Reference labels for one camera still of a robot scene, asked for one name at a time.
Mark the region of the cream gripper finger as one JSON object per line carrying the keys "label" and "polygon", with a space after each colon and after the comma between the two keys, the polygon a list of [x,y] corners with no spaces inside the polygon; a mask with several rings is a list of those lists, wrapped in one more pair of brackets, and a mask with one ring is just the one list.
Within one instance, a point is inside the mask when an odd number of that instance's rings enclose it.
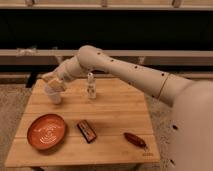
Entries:
{"label": "cream gripper finger", "polygon": [[48,86],[50,88],[52,88],[54,91],[56,91],[56,92],[62,92],[62,91],[65,90],[63,85],[62,84],[58,84],[58,83],[52,83],[52,84],[48,83]]}

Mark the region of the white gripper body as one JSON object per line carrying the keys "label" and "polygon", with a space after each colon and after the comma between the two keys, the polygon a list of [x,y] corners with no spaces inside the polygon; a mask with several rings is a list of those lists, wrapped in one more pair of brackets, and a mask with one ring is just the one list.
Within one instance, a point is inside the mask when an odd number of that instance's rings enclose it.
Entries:
{"label": "white gripper body", "polygon": [[48,72],[48,73],[45,73],[41,76],[41,78],[48,84],[52,84],[52,83],[58,83],[58,84],[62,84],[63,87],[65,87],[65,84],[64,82],[59,79],[56,75],[55,72]]}

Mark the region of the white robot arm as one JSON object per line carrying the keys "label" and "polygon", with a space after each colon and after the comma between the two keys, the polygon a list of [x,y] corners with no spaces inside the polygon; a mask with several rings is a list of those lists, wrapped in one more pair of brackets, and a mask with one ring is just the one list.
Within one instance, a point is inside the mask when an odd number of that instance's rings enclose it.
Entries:
{"label": "white robot arm", "polygon": [[61,92],[67,82],[94,70],[110,73],[172,107],[168,171],[213,171],[213,81],[193,81],[117,60],[90,45],[80,47],[42,79]]}

